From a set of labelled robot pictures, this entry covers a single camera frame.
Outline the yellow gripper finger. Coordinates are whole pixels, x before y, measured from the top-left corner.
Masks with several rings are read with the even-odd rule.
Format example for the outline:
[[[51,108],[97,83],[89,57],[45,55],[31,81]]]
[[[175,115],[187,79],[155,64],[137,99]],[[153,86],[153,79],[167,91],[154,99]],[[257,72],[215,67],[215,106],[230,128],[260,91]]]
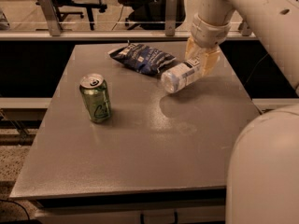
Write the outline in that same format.
[[[201,74],[203,77],[211,73],[220,58],[220,48],[204,49],[201,53]]]
[[[192,57],[199,55],[203,49],[197,45],[193,37],[190,36],[187,40],[186,50],[185,50],[185,59],[188,60]]]

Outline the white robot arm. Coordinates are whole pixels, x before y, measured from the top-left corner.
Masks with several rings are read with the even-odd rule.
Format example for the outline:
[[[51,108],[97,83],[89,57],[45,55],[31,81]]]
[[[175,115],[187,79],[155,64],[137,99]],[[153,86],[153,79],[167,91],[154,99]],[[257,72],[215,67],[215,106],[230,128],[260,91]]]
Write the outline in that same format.
[[[238,136],[226,185],[225,224],[299,224],[299,3],[297,0],[199,0],[191,35],[212,48],[238,13],[275,65],[245,82],[266,107]]]

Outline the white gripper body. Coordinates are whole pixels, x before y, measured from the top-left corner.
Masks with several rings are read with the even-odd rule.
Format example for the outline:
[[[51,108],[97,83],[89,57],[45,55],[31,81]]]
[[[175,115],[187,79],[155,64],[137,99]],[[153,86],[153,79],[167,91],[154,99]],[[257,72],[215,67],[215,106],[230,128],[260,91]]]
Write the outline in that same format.
[[[191,25],[191,37],[201,48],[214,48],[225,41],[230,28],[230,23],[221,26],[212,25],[195,14]]]

